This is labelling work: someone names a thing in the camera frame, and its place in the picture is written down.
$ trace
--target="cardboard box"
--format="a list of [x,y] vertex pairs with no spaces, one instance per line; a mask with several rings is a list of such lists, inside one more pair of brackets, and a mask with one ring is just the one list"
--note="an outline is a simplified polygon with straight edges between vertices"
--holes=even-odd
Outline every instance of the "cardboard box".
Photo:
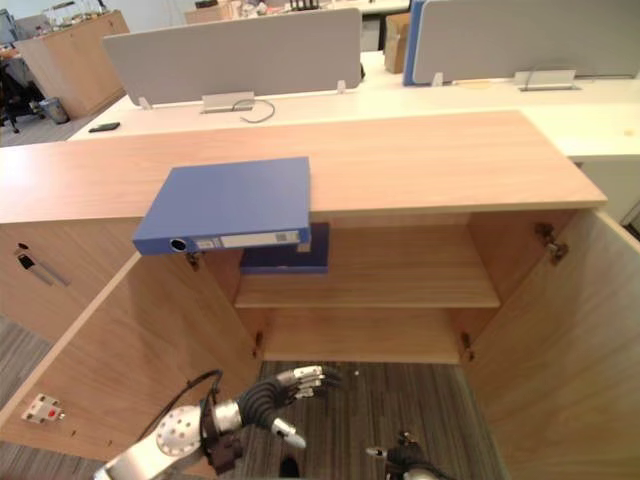
[[384,42],[384,67],[391,73],[404,70],[404,57],[409,36],[409,14],[387,17],[387,38]]

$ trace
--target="cabinet door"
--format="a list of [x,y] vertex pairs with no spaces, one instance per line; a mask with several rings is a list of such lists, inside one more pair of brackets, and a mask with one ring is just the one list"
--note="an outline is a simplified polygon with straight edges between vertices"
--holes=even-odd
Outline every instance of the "cabinet door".
[[127,22],[125,22],[124,17],[121,12],[113,12],[107,21],[109,25],[110,32],[109,35],[117,35],[119,33],[129,33],[129,27],[127,26]]
[[104,16],[63,32],[49,41],[57,68],[65,71],[72,97],[85,113],[93,112],[122,90],[122,84],[102,46],[102,39],[116,33],[117,16]]
[[[194,272],[181,255],[136,253],[0,410],[0,440],[108,460],[135,442],[188,379],[220,368],[220,400],[246,389],[260,366],[253,350],[208,269]],[[182,403],[196,404],[210,385]],[[38,393],[60,400],[65,418],[22,420]]]
[[640,245],[583,212],[463,361],[514,480],[640,478]]
[[[0,314],[55,342],[133,254],[137,223],[1,225]],[[36,266],[22,267],[15,255],[18,243],[29,247],[24,253]]]

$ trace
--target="trash bin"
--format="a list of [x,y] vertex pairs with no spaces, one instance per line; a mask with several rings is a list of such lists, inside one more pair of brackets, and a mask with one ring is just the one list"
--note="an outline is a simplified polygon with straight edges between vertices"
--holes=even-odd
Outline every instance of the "trash bin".
[[57,124],[67,123],[69,121],[69,115],[65,112],[60,103],[60,99],[57,97],[45,98],[40,102],[40,108],[44,110],[51,120]]

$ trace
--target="black cable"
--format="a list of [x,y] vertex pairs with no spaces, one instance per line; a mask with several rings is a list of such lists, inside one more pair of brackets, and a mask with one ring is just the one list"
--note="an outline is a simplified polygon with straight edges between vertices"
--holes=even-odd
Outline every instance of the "black cable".
[[426,469],[429,470],[431,473],[433,473],[436,477],[438,477],[438,478],[440,478],[442,480],[456,480],[454,477],[452,477],[451,475],[446,474],[445,472],[440,470],[438,467],[436,467],[431,462],[427,463]]
[[[209,465],[211,465],[216,470],[218,470],[218,473],[223,473],[223,472],[219,470],[220,466],[215,465],[214,463],[214,460],[212,457],[212,447],[217,443],[219,437],[217,432],[215,431],[215,426],[211,425],[211,422],[213,419],[213,410],[215,408],[215,405],[218,403],[216,396],[220,391],[218,389],[218,384],[220,383],[221,378],[222,378],[222,372],[220,372],[220,375],[218,376],[218,378],[216,378],[214,382],[211,384],[211,388],[209,388],[207,395],[204,397],[204,400],[202,402],[203,403],[202,413],[200,415],[200,425],[199,425],[200,448],[202,450],[203,455],[207,459],[207,462],[209,462]],[[209,423],[209,430],[205,428],[205,423]]]
[[245,98],[245,99],[242,99],[242,100],[238,100],[236,103],[234,103],[231,106],[231,111],[235,112],[236,111],[236,107],[238,105],[240,105],[241,103],[247,103],[247,102],[251,103],[251,107],[252,108],[256,103],[264,103],[265,105],[269,105],[271,107],[271,113],[269,113],[266,117],[260,118],[258,120],[251,120],[251,119],[246,118],[246,117],[240,117],[241,120],[243,120],[243,121],[245,121],[247,123],[262,123],[262,122],[265,122],[265,121],[269,120],[271,117],[273,117],[276,114],[276,106],[273,103],[271,103],[269,100],[263,100],[261,98]]
[[169,413],[171,411],[173,406],[176,403],[178,403],[178,400],[180,400],[180,398],[185,393],[187,393],[189,390],[191,390],[195,386],[199,385],[200,383],[204,382],[207,378],[213,377],[214,375],[216,375],[217,378],[213,381],[213,384],[211,385],[211,388],[207,392],[207,397],[206,398],[212,397],[213,398],[213,402],[215,404],[215,395],[218,393],[218,385],[220,384],[220,380],[222,379],[222,374],[223,374],[222,370],[218,370],[218,369],[209,370],[208,372],[203,373],[199,377],[196,377],[194,380],[187,380],[187,386],[184,387],[180,391],[180,393],[178,393],[175,397],[173,397],[171,399],[171,401],[169,403],[167,403],[167,405],[165,405],[165,407],[160,411],[160,413],[158,413],[158,415],[156,415],[153,418],[153,420],[151,420],[149,425],[147,425],[146,428],[142,431],[142,433],[140,434],[140,436],[138,437],[136,442],[139,442],[140,440],[142,440],[145,437],[145,435],[147,434],[147,432],[149,430],[151,430],[153,427],[155,427],[155,425],[158,423],[158,421],[162,417],[164,417],[167,413]]

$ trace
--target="white desk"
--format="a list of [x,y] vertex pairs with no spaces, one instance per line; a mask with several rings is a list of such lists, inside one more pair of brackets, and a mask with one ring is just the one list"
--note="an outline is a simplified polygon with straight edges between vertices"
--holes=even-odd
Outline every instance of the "white desk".
[[[640,80],[583,80],[577,82],[581,90],[561,92],[522,93],[509,82],[476,82],[441,88],[403,87],[400,74],[393,75],[384,70],[381,52],[363,54],[362,63],[367,75],[364,82],[344,94],[327,92],[265,97],[275,105],[276,113],[261,124],[245,123],[240,117],[260,118],[270,111],[266,105],[257,104],[253,112],[203,115],[200,113],[201,102],[173,104],[144,111],[124,97],[71,140],[520,110],[567,157],[579,163],[618,162],[619,171],[624,172],[627,181],[631,175],[631,185],[624,189],[625,192],[628,190],[628,194],[623,192],[623,198],[619,198],[620,192],[609,195],[612,199],[616,198],[616,212],[627,209],[627,203],[640,200],[640,188],[633,187],[634,184],[640,185]],[[115,131],[88,133],[93,126],[115,121],[122,123]],[[606,171],[615,169],[612,163]],[[598,175],[602,175],[601,169],[594,167],[593,170],[598,170]],[[589,168],[585,168],[585,171],[590,173]],[[618,220],[622,218],[617,214],[614,216]]]
[[391,13],[406,12],[409,9],[408,0],[376,0],[371,3],[368,0],[339,0],[328,3],[324,8],[357,8],[363,15],[387,15]]

